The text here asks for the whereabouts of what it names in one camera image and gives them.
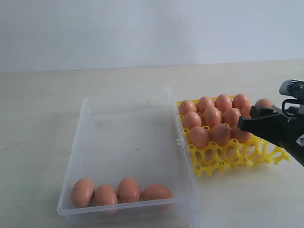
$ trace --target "egg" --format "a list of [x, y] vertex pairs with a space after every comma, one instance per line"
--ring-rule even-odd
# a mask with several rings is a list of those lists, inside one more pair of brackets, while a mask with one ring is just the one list
[[90, 178], [82, 178], [73, 186], [71, 200], [75, 207], [88, 207], [94, 198], [95, 185]]
[[193, 127], [189, 132], [190, 142], [197, 148], [203, 148], [208, 145], [208, 131], [200, 126]]
[[263, 98], [263, 99], [259, 99], [255, 106], [259, 106], [259, 107], [263, 107], [263, 108], [271, 108], [271, 106], [273, 105], [274, 103], [267, 99], [267, 98]]
[[213, 128], [221, 122], [222, 116], [216, 107], [207, 107], [203, 113], [203, 122], [205, 125]]
[[239, 110], [242, 110], [247, 105], [251, 105], [251, 102], [246, 94], [238, 94], [232, 100], [232, 107]]
[[142, 193], [143, 201], [174, 198], [172, 191], [162, 184], [149, 185]]
[[118, 204], [118, 196], [115, 189], [108, 184], [103, 184], [95, 191], [95, 203], [97, 206]]
[[182, 101], [179, 106], [179, 112], [181, 115], [185, 115], [188, 112], [195, 112], [196, 106], [191, 100]]
[[222, 122], [229, 124], [229, 126], [233, 126], [238, 123], [239, 117], [241, 116], [241, 113], [236, 108], [230, 108], [228, 109], [222, 117]]
[[133, 178], [124, 178], [118, 185], [118, 198], [122, 203], [139, 202], [141, 186]]
[[195, 112], [188, 112], [185, 114], [184, 121], [183, 121], [184, 128], [191, 129], [195, 126], [201, 126], [201, 118]]
[[209, 134], [210, 139], [220, 146], [227, 144], [230, 140], [230, 128], [223, 123], [215, 125]]
[[232, 100], [227, 94], [219, 95], [214, 104], [222, 113], [232, 108]]
[[252, 105], [246, 105], [246, 106], [241, 110], [241, 116], [246, 117], [246, 118], [251, 118], [251, 116], [250, 116], [251, 107], [252, 107]]
[[230, 138], [238, 140], [239, 143], [245, 143], [251, 138], [250, 132], [244, 132], [237, 125], [234, 125], [230, 131]]
[[198, 101], [198, 104], [197, 104], [197, 107], [198, 107], [198, 112], [200, 113], [204, 113], [205, 109], [207, 107], [214, 107], [214, 102], [213, 100], [208, 97], [208, 96], [203, 96], [199, 101]]

